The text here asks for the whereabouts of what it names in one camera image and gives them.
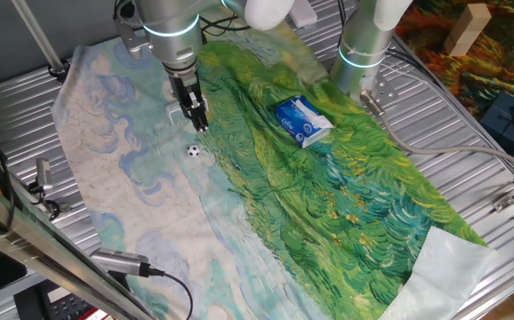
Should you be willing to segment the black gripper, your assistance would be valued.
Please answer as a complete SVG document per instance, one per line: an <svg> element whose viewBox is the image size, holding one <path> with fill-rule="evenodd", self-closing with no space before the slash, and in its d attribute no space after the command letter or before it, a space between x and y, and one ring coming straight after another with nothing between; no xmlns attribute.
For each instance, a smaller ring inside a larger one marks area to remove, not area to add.
<svg viewBox="0 0 514 320"><path fill-rule="evenodd" d="M206 101L201 96L199 77L197 73L197 62L178 66L164 64L165 71L169 76L174 97L186 108L189 119L198 132L205 132L208 129L206 118Z"/></svg>

